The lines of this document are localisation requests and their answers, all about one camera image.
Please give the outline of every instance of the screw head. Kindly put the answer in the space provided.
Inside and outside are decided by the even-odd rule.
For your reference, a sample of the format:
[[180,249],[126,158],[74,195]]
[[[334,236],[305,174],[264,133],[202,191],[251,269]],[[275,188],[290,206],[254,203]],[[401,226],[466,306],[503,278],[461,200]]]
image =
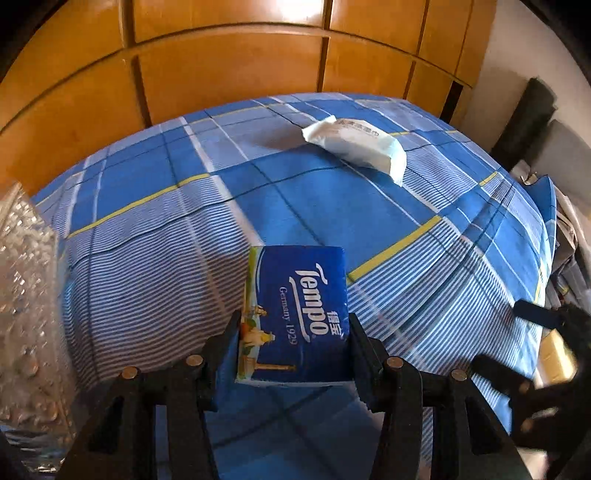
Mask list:
[[126,380],[131,380],[138,376],[138,369],[135,367],[125,367],[121,371],[121,376]]
[[203,357],[201,355],[189,355],[185,359],[185,363],[190,367],[198,367],[203,363]]
[[466,372],[464,372],[464,370],[456,368],[455,370],[452,370],[452,378],[454,380],[457,380],[458,382],[463,382],[468,378],[468,376],[466,375]]
[[520,386],[519,386],[519,393],[522,395],[525,395],[530,389],[530,383],[529,382],[523,382]]
[[398,368],[402,368],[404,365],[404,360],[402,360],[399,356],[389,356],[386,360],[386,365],[397,370]]
[[521,424],[521,431],[528,433],[534,427],[534,421],[532,419],[525,419]]

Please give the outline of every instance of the white wall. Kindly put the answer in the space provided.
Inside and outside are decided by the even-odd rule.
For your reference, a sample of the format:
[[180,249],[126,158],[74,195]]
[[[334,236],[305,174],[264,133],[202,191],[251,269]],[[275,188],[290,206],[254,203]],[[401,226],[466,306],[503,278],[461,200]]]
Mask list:
[[531,77],[556,94],[554,118],[591,145],[591,86],[555,33],[519,0],[497,1],[480,78],[460,130],[489,151]]

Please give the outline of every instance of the bed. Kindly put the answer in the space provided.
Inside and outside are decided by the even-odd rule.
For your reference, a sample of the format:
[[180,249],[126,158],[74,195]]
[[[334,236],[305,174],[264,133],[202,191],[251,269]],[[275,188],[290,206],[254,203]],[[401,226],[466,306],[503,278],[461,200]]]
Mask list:
[[[301,129],[329,115],[395,136],[407,153],[403,187],[306,144]],[[406,100],[302,93],[190,113],[90,155],[34,201],[66,238],[64,322],[86,391],[127,365],[166,366],[221,332],[241,305],[249,245],[344,247],[349,311],[420,370],[447,374],[477,353],[535,370],[541,329],[511,306],[544,304],[553,185],[519,185]],[[504,397],[475,380],[508,425]],[[354,388],[237,385],[207,423],[222,478],[358,479],[381,418]]]

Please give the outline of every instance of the blue tissue pack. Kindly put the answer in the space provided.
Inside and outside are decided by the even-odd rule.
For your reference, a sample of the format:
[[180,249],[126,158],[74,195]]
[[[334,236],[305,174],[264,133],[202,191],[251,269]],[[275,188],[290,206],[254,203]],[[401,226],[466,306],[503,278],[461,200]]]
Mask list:
[[252,247],[237,382],[335,385],[352,379],[345,255],[339,247]]

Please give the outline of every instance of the black object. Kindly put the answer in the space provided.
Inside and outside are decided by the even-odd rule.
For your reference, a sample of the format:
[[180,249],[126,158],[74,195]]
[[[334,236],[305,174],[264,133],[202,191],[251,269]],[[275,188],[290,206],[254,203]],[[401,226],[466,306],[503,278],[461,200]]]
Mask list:
[[349,315],[353,376],[359,398],[384,423],[371,480],[414,480],[420,460],[423,407],[433,408],[431,480],[531,480],[515,445],[462,370],[444,377],[389,357]]
[[443,104],[443,109],[441,109],[441,115],[439,115],[439,118],[447,124],[452,121],[453,113],[456,111],[457,103],[460,100],[460,95],[462,94],[463,89],[464,86],[461,83],[457,83],[455,80],[449,87],[447,98]]
[[[514,442],[550,452],[548,479],[591,478],[590,414],[585,412],[591,385],[586,378],[591,318],[571,307],[549,312],[521,301],[514,310],[563,335],[579,359],[573,382],[535,391],[528,378],[486,356],[477,356],[473,369],[510,396]],[[232,387],[240,316],[234,312],[223,334],[169,369],[142,373],[125,368],[78,435],[57,480],[155,480],[153,418],[159,404],[168,406],[172,479],[219,479],[203,412],[216,411],[220,395]],[[431,480],[531,480],[515,443],[464,371],[448,376],[420,372],[388,356],[380,341],[365,335],[354,314],[349,322],[359,397],[370,410],[385,412],[371,480],[416,479],[423,407],[433,408]],[[548,406],[558,412],[534,418]],[[2,478],[30,479],[8,455],[9,448],[0,441],[0,472],[7,472]]]
[[535,145],[556,110],[556,96],[539,79],[530,79],[511,119],[491,150],[491,157],[509,171]]
[[216,411],[236,377],[238,324],[171,368],[142,373],[128,367],[78,435],[57,480],[155,480],[154,408],[167,406],[174,480],[215,480],[217,468],[203,411]]
[[546,310],[520,300],[516,316],[558,330],[577,359],[570,382],[534,389],[531,380],[486,356],[472,361],[475,373],[509,397],[511,438],[517,446],[546,450],[548,480],[591,478],[591,317],[575,306]]

